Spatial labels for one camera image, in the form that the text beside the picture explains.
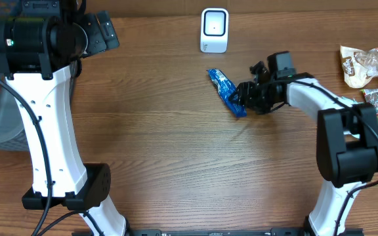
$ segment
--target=blue snack packet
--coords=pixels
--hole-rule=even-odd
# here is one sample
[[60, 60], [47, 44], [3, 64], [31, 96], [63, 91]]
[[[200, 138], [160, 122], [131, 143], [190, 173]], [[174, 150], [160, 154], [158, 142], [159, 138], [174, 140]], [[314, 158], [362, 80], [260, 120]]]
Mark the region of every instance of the blue snack packet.
[[222, 101], [227, 105], [228, 108], [234, 113], [236, 117], [247, 116], [246, 109], [244, 106], [234, 104], [228, 100], [228, 97], [236, 91], [236, 86], [225, 76], [225, 74], [219, 69], [209, 69], [207, 70], [212, 82], [217, 88], [218, 94], [220, 95]]

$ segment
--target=blue wrapper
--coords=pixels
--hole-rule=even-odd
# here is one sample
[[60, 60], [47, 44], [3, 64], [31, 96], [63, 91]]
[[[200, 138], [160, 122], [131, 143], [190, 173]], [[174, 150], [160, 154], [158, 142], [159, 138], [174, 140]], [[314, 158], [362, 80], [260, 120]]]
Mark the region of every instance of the blue wrapper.
[[220, 95], [222, 101], [227, 105], [228, 108], [234, 113], [236, 117], [245, 117], [247, 115], [244, 106], [239, 106], [228, 101], [228, 97], [236, 91], [236, 86], [225, 76], [225, 74], [219, 69], [209, 69], [207, 70], [212, 82], [217, 88], [218, 94]]

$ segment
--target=wooden table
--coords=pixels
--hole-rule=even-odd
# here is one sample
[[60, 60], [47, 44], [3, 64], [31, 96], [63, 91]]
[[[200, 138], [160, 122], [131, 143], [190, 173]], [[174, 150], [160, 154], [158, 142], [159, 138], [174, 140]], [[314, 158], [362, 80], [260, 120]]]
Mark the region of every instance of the wooden table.
[[[301, 226], [322, 183], [316, 125], [288, 106], [237, 120], [205, 70], [238, 84], [249, 66], [290, 50], [297, 71], [361, 100], [343, 81], [339, 45], [378, 46], [378, 10], [232, 14], [225, 54], [200, 52], [198, 16], [113, 23], [121, 46], [83, 61], [72, 113], [83, 161], [110, 165], [118, 211], [134, 228]], [[29, 153], [0, 151], [0, 235], [32, 232], [41, 211], [21, 204], [31, 184]], [[46, 223], [65, 212], [54, 207]], [[378, 235], [378, 186], [361, 192], [347, 226]], [[86, 228], [73, 216], [47, 235]]]

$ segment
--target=brown and white package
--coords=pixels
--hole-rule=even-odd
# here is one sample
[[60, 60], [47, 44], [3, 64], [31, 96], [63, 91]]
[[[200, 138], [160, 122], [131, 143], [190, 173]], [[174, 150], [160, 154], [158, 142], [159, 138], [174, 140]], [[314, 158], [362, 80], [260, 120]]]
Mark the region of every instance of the brown and white package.
[[341, 46], [341, 63], [348, 86], [362, 88], [378, 77], [378, 48], [366, 52]]

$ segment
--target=cable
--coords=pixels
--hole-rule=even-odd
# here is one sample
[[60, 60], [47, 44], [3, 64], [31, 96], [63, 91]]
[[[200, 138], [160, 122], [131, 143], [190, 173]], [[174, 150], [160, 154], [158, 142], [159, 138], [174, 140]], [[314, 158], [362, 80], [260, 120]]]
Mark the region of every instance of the cable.
[[52, 201], [52, 189], [53, 189], [53, 182], [52, 182], [52, 175], [51, 175], [51, 166], [49, 165], [49, 155], [47, 153], [47, 147], [46, 147], [46, 142], [45, 138], [43, 137], [43, 132], [40, 127], [40, 120], [37, 119], [35, 113], [29, 106], [29, 104], [17, 93], [14, 89], [12, 89], [10, 86], [5, 84], [0, 80], [0, 86], [3, 87], [7, 92], [9, 92], [11, 95], [13, 95], [19, 102], [20, 104], [26, 109], [27, 113], [29, 114], [31, 121], [36, 128], [37, 136], [39, 137], [40, 141], [40, 146], [42, 148], [42, 153], [43, 153], [43, 161], [45, 163], [45, 171], [46, 171], [46, 179], [47, 179], [47, 201], [46, 201], [46, 206], [45, 209], [42, 213], [42, 217], [40, 218], [39, 223], [37, 224], [36, 228], [34, 229], [33, 236], [36, 236], [37, 233], [39, 232], [41, 226], [43, 225], [43, 222], [45, 221], [45, 218], [47, 216], [47, 213], [51, 207], [51, 201]]
[[[373, 128], [370, 127], [370, 125], [365, 122], [361, 115], [358, 114], [356, 111], [354, 111], [351, 107], [343, 104], [342, 102], [340, 102], [336, 97], [332, 96], [332, 94], [330, 94], [327, 90], [325, 90], [324, 88], [322, 87], [319, 87], [319, 86], [316, 86], [314, 85], [313, 83], [305, 83], [305, 82], [302, 82], [302, 81], [296, 81], [296, 80], [289, 80], [289, 79], [285, 79], [285, 80], [280, 80], [280, 81], [271, 81], [271, 82], [267, 82], [267, 83], [264, 83], [263, 85], [270, 85], [270, 84], [273, 84], [273, 83], [298, 83], [300, 85], [305, 85], [305, 86], [309, 86], [309, 87], [312, 87], [314, 89], [317, 89], [318, 91], [320, 91], [321, 93], [323, 93], [324, 95], [326, 95], [329, 99], [331, 99], [333, 102], [335, 102], [336, 104], [340, 105], [341, 107], [349, 110], [349, 112], [351, 112], [351, 114], [353, 114], [355, 117], [357, 117], [357, 119], [366, 127], [368, 128], [368, 130], [371, 132], [371, 134], [375, 137], [375, 139], [377, 140], [378, 142], [378, 134], [374, 131]], [[363, 189], [366, 189], [366, 188], [369, 188], [369, 187], [373, 187], [373, 186], [376, 186], [378, 185], [378, 180], [374, 181], [374, 182], [371, 182], [369, 184], [366, 184], [364, 186], [360, 186], [360, 187], [356, 187], [354, 188], [353, 190], [351, 190], [350, 192], [348, 192], [348, 195], [341, 207], [341, 210], [339, 211], [339, 215], [338, 215], [338, 218], [336, 220], [336, 224], [335, 224], [335, 231], [333, 232], [333, 236], [337, 236], [337, 232], [338, 232], [338, 229], [339, 229], [339, 226], [340, 226], [340, 222], [341, 222], [341, 218], [342, 218], [342, 215], [344, 214], [345, 212], [345, 209], [347, 208], [347, 205], [348, 205], [348, 202], [349, 202], [349, 199], [350, 198], [353, 198], [353, 195], [354, 193], [356, 193], [357, 191], [360, 191], [360, 190], [363, 190]]]
[[48, 230], [50, 230], [53, 226], [55, 226], [56, 224], [58, 224], [59, 222], [61, 222], [62, 220], [65, 220], [66, 218], [70, 217], [70, 216], [73, 216], [75, 214], [83, 214], [85, 217], [88, 217], [88, 219], [91, 221], [91, 223], [93, 224], [94, 228], [96, 228], [96, 231], [97, 233], [100, 235], [100, 236], [104, 236], [104, 233], [100, 230], [99, 226], [97, 225], [95, 219], [89, 214], [88, 211], [86, 210], [75, 210], [75, 211], [71, 211], [69, 213], [66, 213], [65, 215], [59, 217], [58, 219], [56, 219], [54, 222], [52, 222], [51, 224], [49, 224], [45, 229], [42, 229], [42, 231], [40, 231], [40, 233], [37, 235], [37, 236], [42, 236], [44, 233], [46, 233]]

